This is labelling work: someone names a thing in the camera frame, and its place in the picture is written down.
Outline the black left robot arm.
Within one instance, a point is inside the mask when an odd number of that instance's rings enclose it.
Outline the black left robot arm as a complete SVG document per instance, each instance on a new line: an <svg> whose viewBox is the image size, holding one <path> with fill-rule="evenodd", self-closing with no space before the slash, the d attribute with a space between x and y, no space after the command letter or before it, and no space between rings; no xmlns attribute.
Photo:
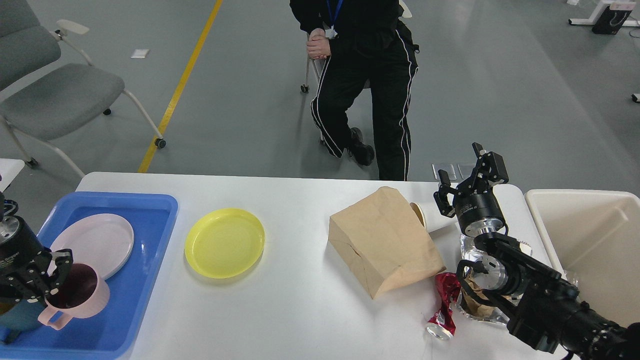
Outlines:
<svg viewBox="0 0 640 360"><path fill-rule="evenodd" d="M1 197L0 297L2 303L41 303L57 294L73 266L70 248L52 251L43 246L25 219L18 203Z"/></svg>

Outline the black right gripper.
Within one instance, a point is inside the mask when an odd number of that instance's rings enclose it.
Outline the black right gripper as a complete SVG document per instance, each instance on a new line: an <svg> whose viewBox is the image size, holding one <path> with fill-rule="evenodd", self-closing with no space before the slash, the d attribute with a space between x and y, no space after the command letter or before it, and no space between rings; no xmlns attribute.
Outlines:
<svg viewBox="0 0 640 360"><path fill-rule="evenodd" d="M454 188L448 171L438 170L439 186L433 196L441 215L448 218L457 216L462 234L477 237L506 227L498 200L490 192L496 185L509 183L510 178L502 155L487 151L478 142L471 146L476 156L471 174ZM459 196L457 212L449 195Z"/></svg>

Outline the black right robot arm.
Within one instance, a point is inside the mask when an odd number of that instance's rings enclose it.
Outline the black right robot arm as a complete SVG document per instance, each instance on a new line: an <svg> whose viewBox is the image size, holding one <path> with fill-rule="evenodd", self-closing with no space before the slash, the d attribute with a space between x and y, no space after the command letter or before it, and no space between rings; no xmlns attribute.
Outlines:
<svg viewBox="0 0 640 360"><path fill-rule="evenodd" d="M451 186L439 170L434 200L443 216L456 218L463 235L482 253L462 259L455 275L463 291L480 305L493 306L507 317L510 335L534 350L553 353L558 346L570 360L637 360L639 324L627 327L605 319L562 274L521 250L508 233L494 186L509 182L503 157L472 144L476 163L466 180Z"/></svg>

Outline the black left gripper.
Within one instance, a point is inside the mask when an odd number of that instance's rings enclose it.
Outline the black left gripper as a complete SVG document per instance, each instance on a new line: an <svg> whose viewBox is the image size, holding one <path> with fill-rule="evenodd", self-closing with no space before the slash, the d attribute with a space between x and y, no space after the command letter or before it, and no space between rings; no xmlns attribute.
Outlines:
<svg viewBox="0 0 640 360"><path fill-rule="evenodd" d="M64 284L73 267L73 251L52 251L42 246L20 216L5 216L1 221L0 296L1 303L26 301L46 305Z"/></svg>

